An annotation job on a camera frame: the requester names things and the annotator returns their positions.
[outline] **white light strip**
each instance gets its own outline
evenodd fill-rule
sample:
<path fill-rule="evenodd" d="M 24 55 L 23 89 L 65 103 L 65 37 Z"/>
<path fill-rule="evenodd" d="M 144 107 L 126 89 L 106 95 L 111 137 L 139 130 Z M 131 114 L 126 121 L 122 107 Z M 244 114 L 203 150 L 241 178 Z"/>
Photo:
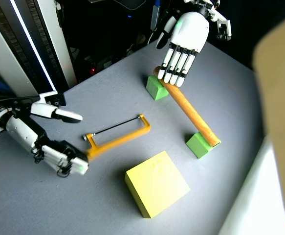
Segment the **white light strip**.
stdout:
<path fill-rule="evenodd" d="M 31 47 L 33 48 L 33 50 L 34 50 L 34 52 L 35 52 L 35 55 L 36 55 L 36 57 L 37 57 L 37 59 L 38 59 L 40 65 L 41 65 L 41 68 L 43 68 L 43 71 L 44 71 L 44 73 L 45 73 L 45 75 L 46 75 L 46 77 L 47 77 L 47 79 L 48 79 L 48 81 L 49 81 L 49 83 L 50 83 L 52 89 L 53 89 L 54 91 L 56 91 L 56 89 L 55 89 L 55 87 L 54 87 L 54 85 L 53 85 L 53 82 L 52 82 L 52 80 L 51 80 L 51 78 L 50 78 L 50 76 L 49 76 L 49 74 L 48 74 L 48 72 L 47 72 L 47 70 L 46 70 L 46 68 L 45 68 L 45 66 L 44 66 L 44 63 L 43 63 L 43 61 L 42 61 L 40 55 L 38 54 L 38 51 L 37 51 L 37 49 L 36 49 L 36 47 L 35 47 L 35 44 L 34 44 L 33 40 L 31 39 L 31 36 L 30 36 L 30 34 L 29 34 L 28 30 L 27 30 L 27 27 L 26 27 L 26 25 L 25 25 L 25 23 L 24 23 L 24 21 L 23 21 L 23 18 L 22 18 L 21 14 L 20 14 L 19 9 L 17 8 L 17 6 L 16 6 L 14 0 L 10 0 L 10 2 L 11 2 L 11 4 L 12 4 L 13 8 L 14 8 L 14 11 L 15 11 L 15 13 L 16 13 L 16 15 L 17 15 L 17 18 L 19 18 L 19 21 L 20 21 L 20 23 L 21 23 L 21 25 L 22 25 L 22 27 L 23 27 L 23 30 L 24 30 L 24 32 L 25 32 L 25 34 L 26 34 L 26 36 L 27 36 L 27 39 L 29 40 L 29 43 L 30 43 Z"/>

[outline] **green block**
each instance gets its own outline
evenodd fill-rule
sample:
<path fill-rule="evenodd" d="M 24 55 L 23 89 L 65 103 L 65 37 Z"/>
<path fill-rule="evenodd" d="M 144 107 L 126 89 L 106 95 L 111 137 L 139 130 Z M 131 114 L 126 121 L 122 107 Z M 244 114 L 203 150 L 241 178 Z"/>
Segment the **green block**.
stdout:
<path fill-rule="evenodd" d="M 198 159 L 200 159 L 213 148 L 215 148 L 215 146 L 210 146 L 210 144 L 205 140 L 205 138 L 200 132 L 195 133 L 190 138 L 190 140 L 186 142 L 186 145 L 191 149 L 192 152 L 194 152 Z"/>
<path fill-rule="evenodd" d="M 161 99 L 169 94 L 165 87 L 163 87 L 163 85 L 154 75 L 148 77 L 147 91 L 150 93 L 154 100 Z"/>

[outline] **red light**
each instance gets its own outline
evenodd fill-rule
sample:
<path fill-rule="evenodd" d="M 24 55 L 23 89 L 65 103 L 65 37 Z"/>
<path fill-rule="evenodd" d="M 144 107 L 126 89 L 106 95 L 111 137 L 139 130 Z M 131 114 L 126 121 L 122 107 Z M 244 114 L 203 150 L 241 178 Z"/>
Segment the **red light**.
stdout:
<path fill-rule="evenodd" d="M 95 68 L 92 68 L 89 72 L 91 75 L 95 75 Z"/>

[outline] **yellow block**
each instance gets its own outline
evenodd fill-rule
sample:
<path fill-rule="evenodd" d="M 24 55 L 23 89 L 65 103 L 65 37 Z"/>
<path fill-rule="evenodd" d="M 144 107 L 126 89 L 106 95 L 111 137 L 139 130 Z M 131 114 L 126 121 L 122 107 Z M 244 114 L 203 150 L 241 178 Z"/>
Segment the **yellow block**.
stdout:
<path fill-rule="evenodd" d="M 125 182 L 145 218 L 155 217 L 190 190 L 166 151 L 128 170 Z"/>

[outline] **wooden rod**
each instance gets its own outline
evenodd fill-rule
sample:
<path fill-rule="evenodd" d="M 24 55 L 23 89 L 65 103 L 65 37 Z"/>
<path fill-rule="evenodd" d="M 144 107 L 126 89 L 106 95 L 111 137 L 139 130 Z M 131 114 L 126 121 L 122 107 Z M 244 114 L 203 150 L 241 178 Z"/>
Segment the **wooden rod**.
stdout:
<path fill-rule="evenodd" d="M 156 67 L 153 71 L 155 76 L 158 75 L 158 71 L 159 67 Z M 184 111 L 184 113 L 188 116 L 190 121 L 195 125 L 195 127 L 199 130 L 199 132 L 203 135 L 203 137 L 210 144 L 210 146 L 214 147 L 215 145 L 219 144 L 220 143 L 219 138 L 213 133 L 211 128 L 206 124 L 206 122 L 203 120 L 200 114 L 187 100 L 187 98 L 181 92 L 181 90 L 175 85 L 163 82 L 162 79 L 160 80 L 160 82 L 166 88 L 166 90 L 171 94 L 173 99 Z"/>

